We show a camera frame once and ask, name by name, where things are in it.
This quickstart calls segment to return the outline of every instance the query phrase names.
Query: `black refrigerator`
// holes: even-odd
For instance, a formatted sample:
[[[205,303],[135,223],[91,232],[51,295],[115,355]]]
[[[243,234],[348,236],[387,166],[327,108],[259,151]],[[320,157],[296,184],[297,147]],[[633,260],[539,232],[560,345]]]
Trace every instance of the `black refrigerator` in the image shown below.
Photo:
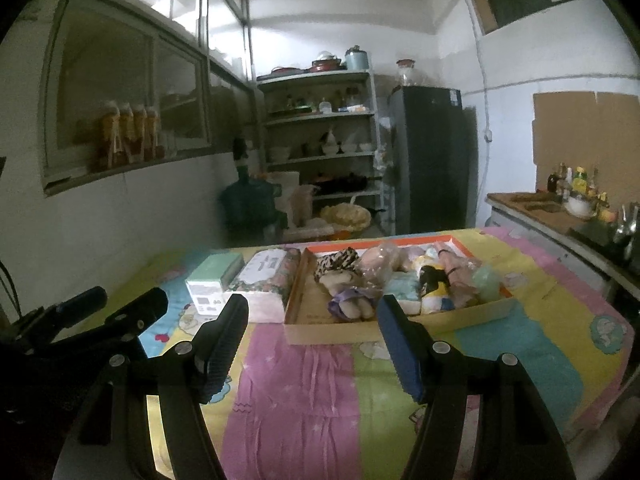
[[[405,86],[389,105],[396,234],[464,228],[472,143],[460,91]]]

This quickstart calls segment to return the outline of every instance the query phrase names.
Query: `wooden countertop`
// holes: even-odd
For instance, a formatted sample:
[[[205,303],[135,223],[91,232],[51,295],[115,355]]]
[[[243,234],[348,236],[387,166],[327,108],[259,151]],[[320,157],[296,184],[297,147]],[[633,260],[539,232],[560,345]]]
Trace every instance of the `wooden countertop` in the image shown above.
[[[553,200],[551,193],[489,193],[486,197],[488,200],[494,200],[540,222],[561,235],[568,235],[569,229],[577,228],[586,223],[585,220],[571,216],[560,204],[557,204],[557,212],[530,209],[532,206],[550,204]]]
[[[549,213],[525,207],[525,205],[531,203],[549,202],[549,198],[549,193],[489,193],[486,196],[486,201],[491,207],[507,213],[507,215],[512,216],[523,224],[529,225],[548,238],[555,240],[562,247],[580,256],[581,259],[610,276],[636,300],[640,301],[640,280],[638,278],[569,235],[569,229],[584,224],[584,220],[575,218],[563,210]]]

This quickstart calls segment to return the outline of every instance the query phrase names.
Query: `kitchen counter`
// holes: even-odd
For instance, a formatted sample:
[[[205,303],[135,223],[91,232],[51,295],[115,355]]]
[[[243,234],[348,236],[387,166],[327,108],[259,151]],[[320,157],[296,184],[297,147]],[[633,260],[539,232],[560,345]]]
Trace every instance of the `kitchen counter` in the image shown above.
[[[489,193],[486,202],[494,210],[503,213],[518,224],[545,235],[557,245],[608,276],[610,278],[609,286],[604,293],[608,301],[612,301],[616,285],[622,286],[636,300],[640,301],[639,278],[632,276],[589,246],[570,236],[570,229],[580,227],[585,223],[584,220],[569,215],[559,205],[558,208],[549,206],[546,208],[548,210],[536,208],[536,205],[542,203],[549,204],[551,197],[549,193]]]

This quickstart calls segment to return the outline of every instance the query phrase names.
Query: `shelf board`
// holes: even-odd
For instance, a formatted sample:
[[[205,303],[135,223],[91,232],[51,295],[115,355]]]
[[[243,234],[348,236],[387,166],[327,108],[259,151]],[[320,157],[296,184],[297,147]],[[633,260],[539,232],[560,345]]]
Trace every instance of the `shelf board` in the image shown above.
[[[197,97],[190,97],[189,99],[185,99],[184,101],[178,101],[177,103],[172,103],[167,106],[160,106],[160,113],[168,112],[169,110],[173,110],[174,108],[178,108],[182,105],[188,105],[189,103],[194,103],[198,100]]]
[[[380,194],[379,189],[364,189],[350,193],[332,193],[330,195],[314,195],[314,200],[331,200],[332,198],[351,198],[352,196],[376,196]]]
[[[330,85],[349,81],[365,81],[369,75],[369,70],[330,70],[327,72],[309,72],[305,74],[274,77],[273,79],[258,81],[257,85],[260,90],[267,92],[289,86],[311,84]]]
[[[304,156],[302,158],[290,158],[285,162],[269,162],[267,166],[284,166],[285,164],[297,164],[299,162],[311,162],[313,160],[329,160],[330,158],[351,158],[352,156],[373,156],[376,152],[341,153],[340,155]]]
[[[326,121],[329,119],[340,119],[345,117],[371,117],[373,112],[331,112],[330,114],[305,114],[295,117],[285,117],[283,119],[274,119],[263,123],[267,128],[277,126],[278,124],[303,123],[306,121]]]

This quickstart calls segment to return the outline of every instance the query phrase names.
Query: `wall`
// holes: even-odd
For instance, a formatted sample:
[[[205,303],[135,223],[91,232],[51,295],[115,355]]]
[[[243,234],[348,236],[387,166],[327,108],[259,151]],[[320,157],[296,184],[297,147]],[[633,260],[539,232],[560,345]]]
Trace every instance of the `wall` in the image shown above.
[[[601,0],[574,0],[480,34],[493,138],[487,152],[482,75],[468,7],[465,0],[430,1],[441,82],[462,90],[463,107],[478,133],[478,185],[472,187],[481,201],[476,218],[471,206],[468,223],[482,226],[491,211],[484,202],[487,193],[535,190],[533,94],[591,90],[640,95],[640,62]]]
[[[216,198],[236,179],[230,153],[118,174],[46,197],[40,77],[58,0],[37,0],[0,44],[0,258],[24,312],[94,285],[115,290],[148,258],[222,243]],[[2,306],[8,317],[15,313]]]
[[[307,68],[320,51],[340,58],[354,44],[376,74],[393,76],[410,57],[434,83],[438,46],[427,0],[250,0],[257,75],[276,66]]]

